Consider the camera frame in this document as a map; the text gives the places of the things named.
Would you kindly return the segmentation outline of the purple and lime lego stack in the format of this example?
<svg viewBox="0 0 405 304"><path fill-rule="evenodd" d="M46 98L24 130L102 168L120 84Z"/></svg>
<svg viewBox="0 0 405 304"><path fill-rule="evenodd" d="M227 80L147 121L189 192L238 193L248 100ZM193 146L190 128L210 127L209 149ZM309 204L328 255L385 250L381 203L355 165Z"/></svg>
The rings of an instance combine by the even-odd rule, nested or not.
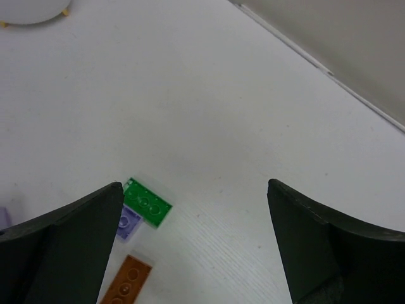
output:
<svg viewBox="0 0 405 304"><path fill-rule="evenodd" d="M0 229L7 229L12 226L10 214L6 207L0 207Z"/></svg>

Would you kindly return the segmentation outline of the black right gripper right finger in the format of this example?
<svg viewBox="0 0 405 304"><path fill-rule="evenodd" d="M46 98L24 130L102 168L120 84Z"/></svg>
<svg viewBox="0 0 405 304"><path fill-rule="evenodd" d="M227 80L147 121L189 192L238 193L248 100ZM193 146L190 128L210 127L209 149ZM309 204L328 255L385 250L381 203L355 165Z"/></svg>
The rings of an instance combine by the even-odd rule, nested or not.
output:
<svg viewBox="0 0 405 304"><path fill-rule="evenodd" d="M404 233L323 205L277 179L268 206L293 303L404 303Z"/></svg>

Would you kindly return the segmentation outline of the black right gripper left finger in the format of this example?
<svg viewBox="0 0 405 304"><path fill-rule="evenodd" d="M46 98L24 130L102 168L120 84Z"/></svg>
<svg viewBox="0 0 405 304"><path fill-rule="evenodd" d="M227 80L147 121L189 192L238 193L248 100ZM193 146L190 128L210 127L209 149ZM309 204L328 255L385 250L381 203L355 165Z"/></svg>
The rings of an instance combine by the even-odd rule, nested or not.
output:
<svg viewBox="0 0 405 304"><path fill-rule="evenodd" d="M96 303L123 206L112 182L1 231L1 303Z"/></svg>

